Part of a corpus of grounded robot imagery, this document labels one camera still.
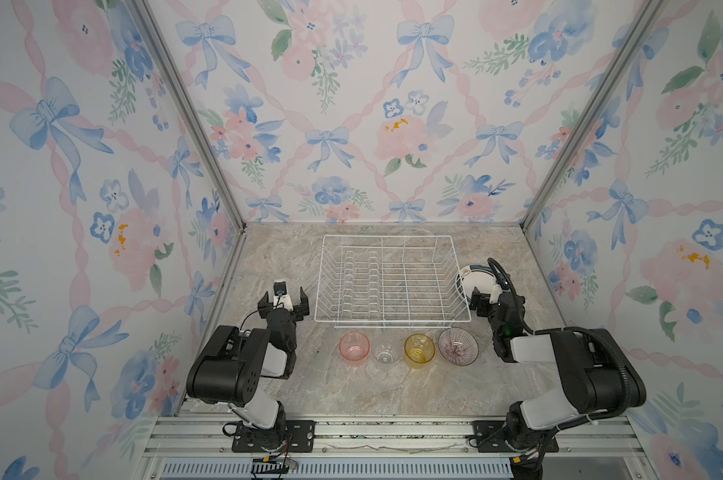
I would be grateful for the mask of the small white bowl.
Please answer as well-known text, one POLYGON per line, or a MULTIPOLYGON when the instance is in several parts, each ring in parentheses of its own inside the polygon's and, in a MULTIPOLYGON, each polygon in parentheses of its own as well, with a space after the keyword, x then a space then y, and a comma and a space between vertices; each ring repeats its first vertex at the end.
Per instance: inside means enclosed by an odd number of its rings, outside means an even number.
POLYGON ((465 329, 449 328, 439 334, 439 354, 455 366, 469 366, 479 357, 479 344, 465 329))

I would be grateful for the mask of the pink plastic cup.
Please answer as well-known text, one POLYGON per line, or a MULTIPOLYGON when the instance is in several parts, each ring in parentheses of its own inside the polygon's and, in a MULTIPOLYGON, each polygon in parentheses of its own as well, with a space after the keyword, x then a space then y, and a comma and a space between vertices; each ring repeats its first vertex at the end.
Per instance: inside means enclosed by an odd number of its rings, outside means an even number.
POLYGON ((361 366, 369 357, 371 342, 369 337, 359 331, 351 331, 340 340, 341 358, 351 366, 361 366))

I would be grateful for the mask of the white wire dish rack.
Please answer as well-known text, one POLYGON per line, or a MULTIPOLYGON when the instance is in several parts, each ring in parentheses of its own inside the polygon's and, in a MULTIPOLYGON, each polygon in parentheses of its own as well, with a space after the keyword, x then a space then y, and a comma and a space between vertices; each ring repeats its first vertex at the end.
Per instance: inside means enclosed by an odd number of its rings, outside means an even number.
POLYGON ((315 322, 346 329, 435 329, 471 321, 449 235, 326 235, 315 322))

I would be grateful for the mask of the yellow plastic cup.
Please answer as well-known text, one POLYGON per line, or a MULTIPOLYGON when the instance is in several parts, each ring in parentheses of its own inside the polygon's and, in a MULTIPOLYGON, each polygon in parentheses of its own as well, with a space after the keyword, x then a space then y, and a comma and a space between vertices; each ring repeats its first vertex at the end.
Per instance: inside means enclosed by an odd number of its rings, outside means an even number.
POLYGON ((435 358, 435 343, 427 334, 411 334, 403 344, 405 349, 405 360, 411 368, 422 368, 429 366, 435 358))

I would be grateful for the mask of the clear plastic cup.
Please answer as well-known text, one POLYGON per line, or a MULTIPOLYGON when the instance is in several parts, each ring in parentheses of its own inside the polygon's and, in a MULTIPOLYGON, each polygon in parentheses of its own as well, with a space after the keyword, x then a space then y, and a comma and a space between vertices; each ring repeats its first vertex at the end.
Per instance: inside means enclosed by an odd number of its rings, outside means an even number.
POLYGON ((373 346, 373 358, 381 365, 393 365, 399 362, 401 353, 395 342, 381 341, 373 346))

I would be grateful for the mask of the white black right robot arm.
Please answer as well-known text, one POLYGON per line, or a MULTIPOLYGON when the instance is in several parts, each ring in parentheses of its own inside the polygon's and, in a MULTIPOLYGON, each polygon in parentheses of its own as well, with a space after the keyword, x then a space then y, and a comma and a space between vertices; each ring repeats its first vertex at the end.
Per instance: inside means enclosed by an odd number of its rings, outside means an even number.
POLYGON ((511 404, 491 441, 517 451, 545 450, 557 432, 621 416, 647 401, 641 376, 609 331, 561 327, 529 333, 523 299, 511 290, 491 296, 475 289, 469 308, 489 320, 501 361, 551 364, 559 376, 548 392, 511 404))

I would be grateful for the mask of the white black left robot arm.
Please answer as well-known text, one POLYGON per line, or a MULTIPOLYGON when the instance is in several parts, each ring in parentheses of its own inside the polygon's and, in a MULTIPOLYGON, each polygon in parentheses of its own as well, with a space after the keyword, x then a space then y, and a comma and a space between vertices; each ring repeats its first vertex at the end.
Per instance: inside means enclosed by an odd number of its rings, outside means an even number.
POLYGON ((310 314, 309 297, 300 291, 297 303, 287 283, 274 284, 255 311, 267 325, 216 328, 187 377, 187 396, 207 404, 226 404, 257 434, 283 434, 287 419, 281 402, 259 390, 263 377, 286 380, 297 363, 298 323, 310 314))

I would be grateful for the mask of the grey vent grille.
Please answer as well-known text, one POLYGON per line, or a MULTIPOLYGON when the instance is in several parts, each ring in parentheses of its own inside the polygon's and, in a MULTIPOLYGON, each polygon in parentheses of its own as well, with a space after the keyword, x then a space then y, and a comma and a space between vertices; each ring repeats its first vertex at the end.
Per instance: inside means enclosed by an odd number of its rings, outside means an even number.
POLYGON ((161 479, 513 479, 505 458, 302 458, 282 467, 251 459, 170 459, 161 479))

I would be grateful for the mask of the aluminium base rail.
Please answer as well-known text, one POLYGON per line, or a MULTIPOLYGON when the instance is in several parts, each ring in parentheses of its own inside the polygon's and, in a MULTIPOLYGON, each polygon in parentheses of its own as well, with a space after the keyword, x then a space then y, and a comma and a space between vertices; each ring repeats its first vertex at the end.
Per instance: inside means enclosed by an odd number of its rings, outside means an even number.
MULTIPOLYGON (((199 413, 157 423, 134 473, 161 479, 170 459, 251 459, 286 467, 302 458, 505 458, 513 479, 529 479, 499 443, 469 445, 471 417, 315 416, 313 427, 283 454, 233 452, 229 417, 199 413)), ((653 479, 655 472, 629 421, 623 417, 555 436, 555 450, 541 464, 539 479, 653 479)))

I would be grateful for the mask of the aluminium frame post right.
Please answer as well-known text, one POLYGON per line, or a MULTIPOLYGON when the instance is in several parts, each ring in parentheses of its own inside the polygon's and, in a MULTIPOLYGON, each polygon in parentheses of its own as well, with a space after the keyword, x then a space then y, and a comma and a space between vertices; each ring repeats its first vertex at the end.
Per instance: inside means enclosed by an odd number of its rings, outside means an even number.
POLYGON ((533 203, 519 224, 525 234, 533 230, 533 224, 535 224, 537 218, 543 217, 543 208, 545 208, 547 200, 553 194, 559 178, 565 174, 565 170, 569 168, 573 156, 577 154, 577 150, 585 142, 587 134, 591 132, 593 124, 599 120, 599 116, 607 108, 607 104, 611 101, 611 96, 615 91, 615 86, 629 71, 629 64, 633 62, 633 58, 635 58, 643 42, 651 33, 651 28, 664 7, 665 1, 663 0, 642 1, 639 4, 639 11, 633 23, 629 24, 625 36, 623 36, 623 44, 615 50, 611 62, 607 64, 607 69, 603 72, 601 82, 593 90, 589 102, 585 104, 585 108, 581 112, 579 122, 573 128, 573 136, 565 142, 559 158, 553 162, 551 171, 545 176, 541 189, 533 196, 533 203))

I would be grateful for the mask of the aluminium frame post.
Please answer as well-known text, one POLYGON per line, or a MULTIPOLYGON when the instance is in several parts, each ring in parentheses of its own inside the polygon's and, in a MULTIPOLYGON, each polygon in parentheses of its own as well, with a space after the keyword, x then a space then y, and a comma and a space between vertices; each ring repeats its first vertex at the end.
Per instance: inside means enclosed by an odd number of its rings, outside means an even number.
POLYGON ((651 28, 664 7, 665 1, 663 0, 642 1, 639 4, 639 11, 633 23, 629 24, 625 36, 623 36, 623 44, 615 50, 611 62, 607 64, 607 69, 603 72, 601 82, 593 90, 589 102, 585 104, 585 108, 581 112, 579 122, 573 128, 573 136, 565 142, 559 158, 553 162, 551 171, 545 176, 541 189, 533 196, 533 203, 519 224, 525 234, 533 230, 533 224, 535 224, 537 218, 543 217, 543 208, 545 208, 547 200, 553 194, 559 178, 565 174, 565 170, 569 168, 573 156, 577 154, 577 150, 585 142, 587 134, 591 132, 593 124, 599 120, 599 116, 607 108, 607 104, 611 101, 611 96, 615 91, 615 86, 629 71, 629 64, 633 62, 633 58, 635 58, 643 42, 651 33, 651 28))
POLYGON ((212 176, 212 182, 219 191, 227 212, 229 212, 231 218, 234 220, 237 232, 243 234, 246 230, 246 222, 243 220, 243 216, 235 202, 233 192, 227 184, 225 172, 215 154, 213 154, 211 143, 203 132, 201 120, 194 108, 191 96, 189 96, 189 92, 183 84, 181 72, 175 60, 173 60, 173 55, 156 22, 149 2, 127 0, 126 5, 129 12, 133 15, 138 29, 145 37, 147 48, 158 64, 158 69, 168 86, 169 94, 180 112, 181 120, 185 122, 189 134, 201 154, 203 164, 207 167, 207 170, 209 170, 212 176))

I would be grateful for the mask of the aluminium frame post left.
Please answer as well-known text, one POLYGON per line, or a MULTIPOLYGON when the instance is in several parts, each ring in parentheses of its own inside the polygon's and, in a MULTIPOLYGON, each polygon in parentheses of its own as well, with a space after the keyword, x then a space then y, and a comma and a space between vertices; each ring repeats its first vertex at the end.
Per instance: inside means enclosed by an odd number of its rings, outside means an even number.
POLYGON ((168 86, 169 94, 180 112, 181 120, 185 122, 189 134, 201 154, 203 164, 207 167, 207 170, 209 170, 212 176, 212 182, 219 191, 227 212, 229 212, 231 218, 234 220, 237 232, 243 234, 246 230, 246 222, 243 220, 243 216, 235 202, 233 192, 227 184, 225 172, 215 154, 213 154, 211 143, 203 132, 201 120, 194 108, 191 96, 189 96, 189 92, 183 84, 181 72, 175 60, 173 60, 173 55, 156 22, 149 2, 127 0, 126 5, 129 12, 133 15, 138 29, 145 37, 147 48, 158 64, 158 69, 168 86))

